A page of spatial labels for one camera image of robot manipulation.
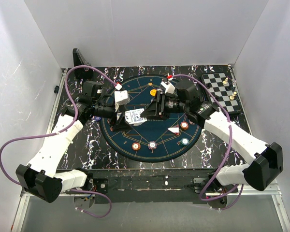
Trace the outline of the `orange big blind button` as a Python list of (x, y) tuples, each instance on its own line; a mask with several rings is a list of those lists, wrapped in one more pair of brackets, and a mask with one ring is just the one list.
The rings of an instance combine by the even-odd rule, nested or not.
[(155, 95), (156, 95), (156, 92), (157, 92), (157, 91), (156, 91), (155, 89), (152, 89), (152, 90), (150, 91), (150, 95), (151, 95), (151, 96), (155, 96)]

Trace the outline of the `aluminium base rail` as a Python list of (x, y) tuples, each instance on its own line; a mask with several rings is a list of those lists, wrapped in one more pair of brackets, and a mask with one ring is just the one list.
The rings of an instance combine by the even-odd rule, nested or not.
[(86, 201), (63, 194), (53, 203), (24, 194), (14, 232), (290, 232), (277, 184), (265, 192), (245, 188), (227, 198), (227, 210), (200, 202), (190, 189), (116, 189)]

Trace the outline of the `white-blue poker chip stack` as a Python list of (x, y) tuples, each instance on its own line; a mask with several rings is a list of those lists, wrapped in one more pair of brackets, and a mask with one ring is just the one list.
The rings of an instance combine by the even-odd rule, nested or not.
[(157, 148), (156, 142), (154, 142), (154, 141), (149, 142), (148, 143), (148, 148), (151, 149), (151, 150), (156, 149)]

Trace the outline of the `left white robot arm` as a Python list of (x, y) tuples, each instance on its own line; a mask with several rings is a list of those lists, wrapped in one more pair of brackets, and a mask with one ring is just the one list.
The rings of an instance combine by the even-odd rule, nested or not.
[(18, 181), (26, 192), (52, 203), (64, 191), (78, 188), (82, 193), (89, 193), (93, 189), (92, 174), (89, 172), (77, 168), (57, 173), (57, 166), (75, 136), (93, 117), (110, 119), (114, 129), (131, 128), (125, 108), (130, 97), (124, 87), (116, 85), (112, 104), (103, 105), (105, 97), (108, 94), (101, 83), (84, 82), (82, 92), (64, 107), (38, 153), (27, 165), (19, 165), (16, 169)]

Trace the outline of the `black rail end knob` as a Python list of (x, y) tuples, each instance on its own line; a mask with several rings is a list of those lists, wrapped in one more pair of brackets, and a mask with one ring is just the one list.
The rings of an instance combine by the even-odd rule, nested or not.
[(58, 93), (58, 91), (59, 91), (59, 86), (55, 86), (55, 88), (54, 88), (54, 93)]

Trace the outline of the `orange poker chip stack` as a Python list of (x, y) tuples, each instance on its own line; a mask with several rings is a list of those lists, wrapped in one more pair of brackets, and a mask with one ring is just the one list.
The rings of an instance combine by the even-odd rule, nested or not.
[(133, 143), (131, 147), (133, 150), (139, 150), (141, 148), (141, 145), (139, 143)]

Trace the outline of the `blue playing card deck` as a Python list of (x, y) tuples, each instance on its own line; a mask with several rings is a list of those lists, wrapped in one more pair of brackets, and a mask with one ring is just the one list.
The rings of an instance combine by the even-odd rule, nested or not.
[(126, 111), (125, 112), (125, 120), (131, 126), (140, 126), (146, 122), (146, 119), (141, 117), (141, 111), (133, 110), (133, 111)]

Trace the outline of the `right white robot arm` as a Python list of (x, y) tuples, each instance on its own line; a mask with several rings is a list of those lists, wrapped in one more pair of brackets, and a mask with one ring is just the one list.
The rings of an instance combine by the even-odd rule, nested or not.
[(242, 165), (218, 167), (210, 174), (206, 186), (212, 191), (220, 192), (228, 185), (238, 184), (263, 191), (283, 171), (283, 152), (279, 144), (269, 145), (231, 122), (222, 107), (200, 99), (193, 82), (183, 80), (175, 86), (169, 81), (161, 84), (165, 90), (157, 90), (141, 117), (166, 120), (171, 113), (184, 113), (188, 120), (219, 137), (246, 161)]

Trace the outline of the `green poker chip stack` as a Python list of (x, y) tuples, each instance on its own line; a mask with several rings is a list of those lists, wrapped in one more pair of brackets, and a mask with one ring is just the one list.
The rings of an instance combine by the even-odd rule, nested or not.
[(180, 140), (180, 145), (181, 146), (186, 146), (186, 145), (188, 145), (189, 144), (189, 139), (188, 138), (182, 138), (181, 140)]

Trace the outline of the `round blue poker mat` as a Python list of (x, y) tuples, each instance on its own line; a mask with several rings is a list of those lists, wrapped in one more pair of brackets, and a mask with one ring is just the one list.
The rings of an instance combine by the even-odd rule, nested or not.
[[(152, 89), (163, 89), (161, 82), (165, 77), (162, 75), (141, 75), (129, 78), (122, 82), (122, 86), (130, 96), (130, 102), (126, 105), (127, 110), (146, 108), (154, 96), (150, 95)], [(183, 130), (181, 122), (187, 122), (189, 127)], [(99, 121), (101, 132), (107, 143), (119, 154), (141, 162), (162, 162), (175, 159), (198, 141), (202, 129), (190, 122), (184, 113), (171, 114), (167, 120), (148, 120), (140, 126), (134, 126), (132, 130), (112, 132), (106, 118)], [(179, 135), (168, 131), (169, 127), (179, 126)], [(182, 138), (188, 138), (189, 144), (180, 145)], [(157, 148), (151, 150), (148, 143), (154, 141)], [(139, 143), (141, 148), (133, 150), (132, 144)]]

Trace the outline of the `blue-backed playing cards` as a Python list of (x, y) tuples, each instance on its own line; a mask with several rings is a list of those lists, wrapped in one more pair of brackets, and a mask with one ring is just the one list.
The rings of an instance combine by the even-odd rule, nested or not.
[(135, 121), (140, 121), (143, 118), (141, 117), (141, 113), (144, 111), (144, 108), (134, 109), (130, 111), (131, 118)]

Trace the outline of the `black card shoe stand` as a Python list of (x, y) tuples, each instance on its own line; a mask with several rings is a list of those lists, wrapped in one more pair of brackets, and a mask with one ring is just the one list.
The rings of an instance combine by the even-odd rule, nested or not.
[[(84, 56), (81, 54), (80, 50), (78, 48), (74, 48), (72, 51), (72, 57), (73, 57), (73, 64), (74, 66), (91, 66), (89, 62), (87, 62), (84, 58)], [(78, 68), (74, 70), (74, 75), (76, 79), (91, 79), (93, 76), (93, 70), (89, 68)]]

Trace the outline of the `black white chess board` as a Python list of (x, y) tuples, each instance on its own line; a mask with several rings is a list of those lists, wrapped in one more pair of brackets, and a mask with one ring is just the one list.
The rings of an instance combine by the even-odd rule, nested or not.
[[(228, 77), (228, 84), (224, 85), (223, 81)], [(221, 104), (229, 115), (237, 115), (241, 113), (242, 107), (238, 100), (235, 85), (232, 79), (225, 75), (225, 73), (209, 73), (202, 74), (200, 77), (201, 82), (206, 86), (207, 83), (211, 83), (211, 87), (208, 90), (215, 97), (215, 99)]]

